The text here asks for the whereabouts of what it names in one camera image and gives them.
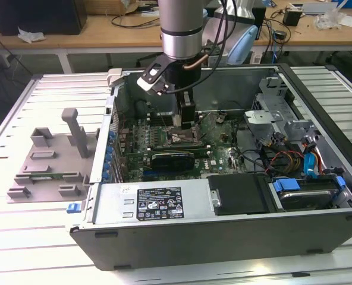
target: white tag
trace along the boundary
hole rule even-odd
[[[138,189],[138,185],[123,185],[121,186],[121,194],[136,194]]]

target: desk leg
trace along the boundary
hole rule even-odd
[[[111,53],[106,53],[107,66],[109,69],[112,68],[112,58]]]
[[[66,53],[59,53],[57,54],[59,62],[62,66],[62,70],[64,71],[64,73],[74,73],[73,71],[73,67],[71,66],[71,63],[69,61],[69,57],[68,54]]]
[[[320,60],[323,57],[323,54],[324,54],[324,52],[319,52],[317,57],[316,57],[316,59],[315,59],[315,61],[312,62],[312,63],[315,64],[315,65],[320,65]]]
[[[252,49],[252,57],[250,58],[250,64],[260,64],[263,56],[263,47],[255,46]]]
[[[0,55],[0,65],[4,68],[10,68],[10,62],[8,61],[8,55]]]

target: blue latch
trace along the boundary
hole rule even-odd
[[[103,164],[103,169],[104,169],[104,170],[109,170],[109,169],[110,169],[110,164],[107,163],[107,162],[104,163],[104,164]]]
[[[106,153],[106,154],[105,154],[105,160],[107,160],[108,162],[110,162],[111,159],[112,159],[111,155],[108,154],[108,153]]]
[[[316,157],[312,153],[304,155],[304,173],[310,175],[313,178],[317,178],[315,173]]]
[[[68,214],[75,214],[81,212],[81,203],[71,203],[67,208]]]
[[[112,148],[112,147],[109,147],[109,146],[107,146],[106,147],[106,152],[108,153],[108,154],[112,154],[112,151],[113,151],[114,149]]]
[[[341,176],[337,176],[336,177],[336,182],[338,184],[338,186],[340,186],[340,189],[344,189],[346,186],[346,182],[344,180],[344,178],[342,178]]]
[[[300,190],[300,186],[297,183],[296,179],[278,179],[273,183],[273,186],[277,192],[281,191],[297,191]]]
[[[115,133],[114,131],[109,131],[109,137],[110,137],[112,140],[114,140],[114,139],[117,138],[117,135],[116,135],[116,133]]]
[[[103,173],[102,173],[102,178],[103,178],[103,179],[109,179],[109,177],[110,177],[110,176],[109,176],[109,173],[107,173],[107,172],[103,172]]]

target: white plastic bag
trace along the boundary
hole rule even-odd
[[[340,21],[346,16],[344,13],[340,13],[339,10],[348,2],[348,0],[343,0],[342,3],[337,6],[336,9],[327,11],[324,15],[317,15],[313,24],[319,30],[331,29],[331,28],[341,28]]]
[[[40,40],[46,39],[43,33],[30,33],[28,31],[23,31],[21,28],[18,29],[19,34],[17,35],[17,37],[27,43],[38,42]]]

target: motherboard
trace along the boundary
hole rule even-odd
[[[170,181],[246,173],[233,148],[237,123],[237,118],[228,119],[219,112],[200,115],[188,129],[174,127],[170,116],[122,118],[113,142],[119,148],[122,180]]]

